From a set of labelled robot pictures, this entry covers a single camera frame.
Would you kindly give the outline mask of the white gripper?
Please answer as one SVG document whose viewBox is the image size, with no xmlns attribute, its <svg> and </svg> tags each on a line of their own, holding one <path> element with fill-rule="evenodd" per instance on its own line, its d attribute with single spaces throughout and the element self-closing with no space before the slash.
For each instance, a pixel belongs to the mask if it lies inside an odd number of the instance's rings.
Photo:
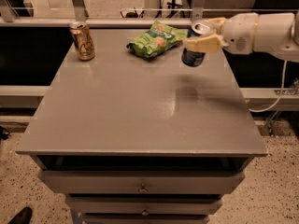
<svg viewBox="0 0 299 224">
<path fill-rule="evenodd" d="M 201 20 L 200 34 L 207 36 L 187 38 L 185 48 L 191 52 L 214 53 L 225 47 L 231 54 L 251 54 L 258 18 L 257 13 L 242 13 L 228 20 L 224 17 Z M 221 32 L 221 28 L 223 37 L 216 35 Z"/>
</svg>

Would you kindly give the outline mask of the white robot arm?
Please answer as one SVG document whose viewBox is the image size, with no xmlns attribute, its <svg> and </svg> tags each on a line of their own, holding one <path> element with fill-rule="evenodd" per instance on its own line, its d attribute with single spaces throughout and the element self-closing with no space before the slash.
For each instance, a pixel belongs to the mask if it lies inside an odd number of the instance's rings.
<svg viewBox="0 0 299 224">
<path fill-rule="evenodd" d="M 231 54 L 268 53 L 280 60 L 299 62 L 298 16 L 293 13 L 241 13 L 195 21 L 198 33 L 184 40 L 187 51 L 214 53 L 225 49 Z"/>
</svg>

